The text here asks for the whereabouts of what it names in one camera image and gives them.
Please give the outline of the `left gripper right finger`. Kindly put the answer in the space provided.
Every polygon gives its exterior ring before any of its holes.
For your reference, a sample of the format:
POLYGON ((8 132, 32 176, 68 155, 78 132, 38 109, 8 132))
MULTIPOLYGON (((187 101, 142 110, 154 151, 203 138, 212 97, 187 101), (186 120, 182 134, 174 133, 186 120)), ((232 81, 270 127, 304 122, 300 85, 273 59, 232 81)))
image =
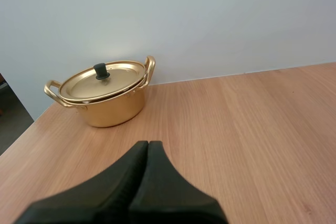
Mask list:
POLYGON ((148 147, 146 168, 129 207, 131 223, 227 223, 218 201, 190 184, 173 166, 162 142, 148 147))

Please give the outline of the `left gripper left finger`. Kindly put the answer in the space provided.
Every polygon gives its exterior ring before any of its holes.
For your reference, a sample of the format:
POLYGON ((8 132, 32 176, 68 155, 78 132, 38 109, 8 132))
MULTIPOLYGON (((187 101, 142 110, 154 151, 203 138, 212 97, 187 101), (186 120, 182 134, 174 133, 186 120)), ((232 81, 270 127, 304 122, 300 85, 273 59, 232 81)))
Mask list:
POLYGON ((129 206, 144 174, 148 142, 135 143, 91 179, 36 201, 15 223, 129 223, 129 206))

